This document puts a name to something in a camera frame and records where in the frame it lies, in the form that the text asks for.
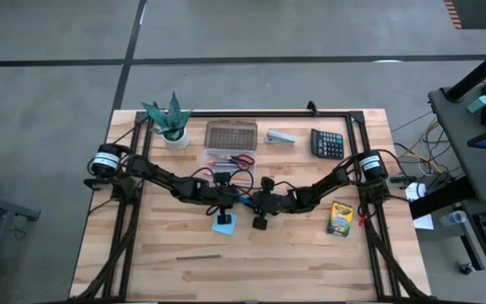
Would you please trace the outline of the red-handled scissors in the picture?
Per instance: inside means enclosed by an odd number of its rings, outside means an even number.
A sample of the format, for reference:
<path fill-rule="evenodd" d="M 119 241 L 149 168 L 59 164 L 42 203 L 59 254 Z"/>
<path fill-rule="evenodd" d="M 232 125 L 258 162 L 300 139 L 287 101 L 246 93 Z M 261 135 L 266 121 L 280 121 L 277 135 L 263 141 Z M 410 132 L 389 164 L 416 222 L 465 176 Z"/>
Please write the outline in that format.
<path fill-rule="evenodd" d="M 249 169 L 251 166 L 255 165 L 256 162 L 253 157 L 245 154 L 229 155 L 226 157 L 226 160 L 236 164 L 236 166 L 242 170 Z"/>

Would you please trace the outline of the black calculator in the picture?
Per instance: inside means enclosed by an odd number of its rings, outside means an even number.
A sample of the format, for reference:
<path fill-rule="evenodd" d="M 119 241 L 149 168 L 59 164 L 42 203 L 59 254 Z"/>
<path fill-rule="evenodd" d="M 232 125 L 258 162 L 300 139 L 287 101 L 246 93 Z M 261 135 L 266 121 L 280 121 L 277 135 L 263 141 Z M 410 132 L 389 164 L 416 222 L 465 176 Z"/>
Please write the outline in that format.
<path fill-rule="evenodd" d="M 311 129 L 310 152 L 322 159 L 342 160 L 344 158 L 343 136 Z"/>

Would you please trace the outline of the green plant in white pot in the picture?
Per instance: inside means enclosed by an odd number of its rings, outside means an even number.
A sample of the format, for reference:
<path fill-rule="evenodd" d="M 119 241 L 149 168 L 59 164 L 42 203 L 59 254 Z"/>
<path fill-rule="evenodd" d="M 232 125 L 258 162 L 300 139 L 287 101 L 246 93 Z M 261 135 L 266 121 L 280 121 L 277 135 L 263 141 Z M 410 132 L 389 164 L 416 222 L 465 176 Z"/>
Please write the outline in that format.
<path fill-rule="evenodd" d="M 181 150 L 188 146 L 189 138 L 186 125 L 192 110 L 183 111 L 181 109 L 175 91 L 172 92 L 166 111 L 161 111 L 153 104 L 142 103 L 142 106 L 153 121 L 153 126 L 150 130 L 165 141 L 168 149 Z"/>

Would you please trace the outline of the clear case with brown lid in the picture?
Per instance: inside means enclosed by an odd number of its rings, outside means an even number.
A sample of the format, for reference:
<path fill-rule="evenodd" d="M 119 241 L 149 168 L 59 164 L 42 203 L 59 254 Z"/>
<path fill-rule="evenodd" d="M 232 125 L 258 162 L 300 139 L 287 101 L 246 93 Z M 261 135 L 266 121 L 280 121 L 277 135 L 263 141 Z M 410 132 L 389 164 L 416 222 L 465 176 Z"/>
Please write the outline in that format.
<path fill-rule="evenodd" d="M 212 173 L 227 171 L 232 176 L 247 176 L 251 182 L 233 183 L 241 186 L 251 186 L 252 178 L 256 174 L 255 165 L 249 169 L 242 170 L 238 167 L 215 167 L 208 166 L 209 160 L 227 161 L 229 155 L 249 155 L 256 160 L 257 153 L 257 124 L 255 122 L 217 120 L 207 123 L 206 134 L 204 139 L 204 151 L 202 152 L 202 165 L 207 167 Z M 213 176 L 202 176 L 209 181 Z"/>

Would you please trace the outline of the blue sticky note pad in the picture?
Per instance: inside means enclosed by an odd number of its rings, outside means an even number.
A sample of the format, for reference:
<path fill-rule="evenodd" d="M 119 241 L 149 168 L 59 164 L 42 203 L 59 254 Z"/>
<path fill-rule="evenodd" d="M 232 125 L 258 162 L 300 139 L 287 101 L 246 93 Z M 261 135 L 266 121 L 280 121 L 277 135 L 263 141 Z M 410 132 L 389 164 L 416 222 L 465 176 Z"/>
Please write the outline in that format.
<path fill-rule="evenodd" d="M 218 216 L 220 215 L 220 212 L 217 211 L 214 216 L 213 216 L 213 224 L 212 224 L 212 231 L 229 235 L 232 236 L 235 231 L 236 223 L 237 223 L 237 215 L 233 213 L 228 213 L 228 215 L 231 217 L 231 223 L 230 224 L 219 224 L 218 223 Z"/>

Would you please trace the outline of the yellow green crayon box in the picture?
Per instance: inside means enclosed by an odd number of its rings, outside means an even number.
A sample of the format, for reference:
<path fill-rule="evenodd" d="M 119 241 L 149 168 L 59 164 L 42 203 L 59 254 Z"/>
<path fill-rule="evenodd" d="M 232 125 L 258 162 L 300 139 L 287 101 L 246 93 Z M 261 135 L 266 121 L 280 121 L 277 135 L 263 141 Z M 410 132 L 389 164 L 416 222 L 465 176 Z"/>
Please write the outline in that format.
<path fill-rule="evenodd" d="M 334 201 L 327 224 L 327 233 L 346 237 L 350 232 L 354 208 L 351 205 Z"/>

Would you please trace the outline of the white paper sheet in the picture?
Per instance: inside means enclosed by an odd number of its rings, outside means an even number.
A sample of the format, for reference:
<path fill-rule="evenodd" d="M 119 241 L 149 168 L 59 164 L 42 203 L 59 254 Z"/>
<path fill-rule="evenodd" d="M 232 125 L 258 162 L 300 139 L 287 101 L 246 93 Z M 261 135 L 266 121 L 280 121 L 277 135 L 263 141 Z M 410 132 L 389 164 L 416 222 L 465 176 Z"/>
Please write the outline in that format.
<path fill-rule="evenodd" d="M 413 225 L 416 229 L 432 231 L 434 229 L 434 223 L 431 214 L 419 217 L 413 221 Z"/>

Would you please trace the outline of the black mat with orange edging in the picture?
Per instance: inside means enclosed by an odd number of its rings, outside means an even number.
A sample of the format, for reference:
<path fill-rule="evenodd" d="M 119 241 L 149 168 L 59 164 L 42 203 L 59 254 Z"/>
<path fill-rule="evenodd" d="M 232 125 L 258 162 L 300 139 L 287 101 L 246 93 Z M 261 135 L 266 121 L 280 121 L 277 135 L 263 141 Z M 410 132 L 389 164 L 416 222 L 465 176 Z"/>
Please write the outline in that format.
<path fill-rule="evenodd" d="M 457 30 L 486 30 L 486 0 L 443 0 Z"/>

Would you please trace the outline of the black aluminium table frame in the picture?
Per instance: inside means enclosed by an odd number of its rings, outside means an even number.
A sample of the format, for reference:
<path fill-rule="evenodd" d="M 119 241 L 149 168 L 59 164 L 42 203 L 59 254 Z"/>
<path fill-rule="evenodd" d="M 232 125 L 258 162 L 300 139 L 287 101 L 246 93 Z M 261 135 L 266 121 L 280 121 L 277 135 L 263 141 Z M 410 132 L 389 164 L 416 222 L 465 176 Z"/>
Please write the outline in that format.
<path fill-rule="evenodd" d="M 269 130 L 296 137 L 294 146 L 259 142 L 255 178 L 271 177 L 283 193 L 288 185 L 307 186 L 334 167 L 332 160 L 312 155 L 311 129 L 341 133 L 347 154 L 380 149 L 386 168 L 398 173 L 395 150 L 383 110 L 194 111 L 187 124 L 189 146 L 166 148 L 161 137 L 135 128 L 134 111 L 117 111 L 107 138 L 133 144 L 138 153 L 180 176 L 203 166 L 206 126 L 213 120 L 255 122 L 260 137 Z M 252 227 L 252 212 L 236 205 L 232 236 L 212 231 L 213 218 L 203 206 L 184 204 L 152 183 L 145 185 L 138 206 L 112 203 L 110 191 L 94 194 L 75 269 L 70 296 L 79 301 L 108 259 L 118 231 L 138 217 L 136 238 L 128 255 L 117 263 L 111 288 L 95 304 L 162 301 L 373 301 L 379 291 L 390 294 L 391 281 L 380 256 L 370 256 L 365 231 L 351 225 L 346 237 L 327 233 L 334 201 L 357 206 L 355 187 L 325 197 L 306 214 L 281 214 L 265 231 Z"/>

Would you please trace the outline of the grey stapler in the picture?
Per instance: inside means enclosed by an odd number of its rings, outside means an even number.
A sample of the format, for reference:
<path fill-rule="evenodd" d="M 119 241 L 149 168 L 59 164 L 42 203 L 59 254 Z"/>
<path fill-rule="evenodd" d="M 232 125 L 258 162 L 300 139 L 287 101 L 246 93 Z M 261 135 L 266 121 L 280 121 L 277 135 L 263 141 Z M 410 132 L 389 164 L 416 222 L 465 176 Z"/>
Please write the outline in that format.
<path fill-rule="evenodd" d="M 279 144 L 286 146 L 294 146 L 296 137 L 287 133 L 280 133 L 278 131 L 269 130 L 264 138 L 266 144 Z"/>

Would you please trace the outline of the dark grey side desk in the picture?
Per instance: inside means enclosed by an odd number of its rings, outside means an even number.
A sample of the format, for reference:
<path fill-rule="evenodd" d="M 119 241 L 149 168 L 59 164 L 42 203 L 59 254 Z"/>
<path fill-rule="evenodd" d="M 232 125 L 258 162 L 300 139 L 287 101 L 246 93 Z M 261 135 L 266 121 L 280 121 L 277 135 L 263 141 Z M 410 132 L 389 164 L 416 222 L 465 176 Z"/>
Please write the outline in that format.
<path fill-rule="evenodd" d="M 471 90 L 460 99 L 460 103 L 448 101 L 443 89 L 429 93 L 429 103 L 449 139 L 464 176 L 416 199 L 410 203 L 410 208 L 412 217 L 417 219 L 459 203 L 486 257 L 484 235 L 476 219 L 476 215 L 486 214 L 486 149 L 467 146 L 468 140 L 486 133 L 486 126 L 467 110 L 468 103 L 475 100 L 480 92 L 480 88 Z"/>

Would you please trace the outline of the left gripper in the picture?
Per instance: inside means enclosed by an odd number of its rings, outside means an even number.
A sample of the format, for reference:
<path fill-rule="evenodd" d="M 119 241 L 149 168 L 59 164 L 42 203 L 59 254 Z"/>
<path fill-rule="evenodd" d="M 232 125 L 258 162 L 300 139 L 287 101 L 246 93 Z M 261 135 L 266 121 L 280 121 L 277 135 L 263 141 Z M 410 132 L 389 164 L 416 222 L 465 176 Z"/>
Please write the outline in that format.
<path fill-rule="evenodd" d="M 206 205 L 218 206 L 217 223 L 229 225 L 232 223 L 230 214 L 226 209 L 231 209 L 239 202 L 240 191 L 235 185 L 228 185 L 231 181 L 231 173 L 227 171 L 215 172 L 215 187 L 207 187 L 203 190 L 203 203 Z"/>

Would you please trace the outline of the clear water bottle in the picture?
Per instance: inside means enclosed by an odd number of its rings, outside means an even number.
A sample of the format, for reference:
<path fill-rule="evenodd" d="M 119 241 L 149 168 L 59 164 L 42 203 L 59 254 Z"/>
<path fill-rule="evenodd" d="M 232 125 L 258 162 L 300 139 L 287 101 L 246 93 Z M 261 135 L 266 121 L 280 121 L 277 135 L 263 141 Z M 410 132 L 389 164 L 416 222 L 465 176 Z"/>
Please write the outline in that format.
<path fill-rule="evenodd" d="M 467 215 L 462 210 L 455 210 L 440 217 L 440 223 L 443 226 L 460 225 L 467 221 Z"/>

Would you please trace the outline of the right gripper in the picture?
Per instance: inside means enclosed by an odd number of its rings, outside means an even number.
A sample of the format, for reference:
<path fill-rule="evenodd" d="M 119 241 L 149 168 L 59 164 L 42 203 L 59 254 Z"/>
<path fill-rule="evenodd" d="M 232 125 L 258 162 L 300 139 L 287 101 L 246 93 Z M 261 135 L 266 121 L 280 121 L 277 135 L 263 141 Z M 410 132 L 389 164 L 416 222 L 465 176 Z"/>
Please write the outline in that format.
<path fill-rule="evenodd" d="M 275 181 L 269 177 L 261 179 L 261 191 L 251 195 L 251 207 L 257 215 L 253 219 L 253 228 L 265 231 L 267 229 L 267 219 L 264 214 L 291 213 L 294 209 L 296 198 L 289 192 L 285 195 L 270 193 L 275 186 Z"/>

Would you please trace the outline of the teal block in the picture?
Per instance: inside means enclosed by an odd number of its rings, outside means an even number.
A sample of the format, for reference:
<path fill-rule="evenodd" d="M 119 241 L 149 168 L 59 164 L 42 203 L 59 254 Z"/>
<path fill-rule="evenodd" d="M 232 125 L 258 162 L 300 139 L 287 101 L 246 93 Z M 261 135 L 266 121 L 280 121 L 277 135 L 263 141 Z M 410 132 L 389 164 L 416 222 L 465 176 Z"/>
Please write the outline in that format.
<path fill-rule="evenodd" d="M 467 110 L 470 113 L 476 113 L 481 111 L 486 106 L 486 95 L 480 95 L 477 99 L 473 100 L 467 105 Z"/>

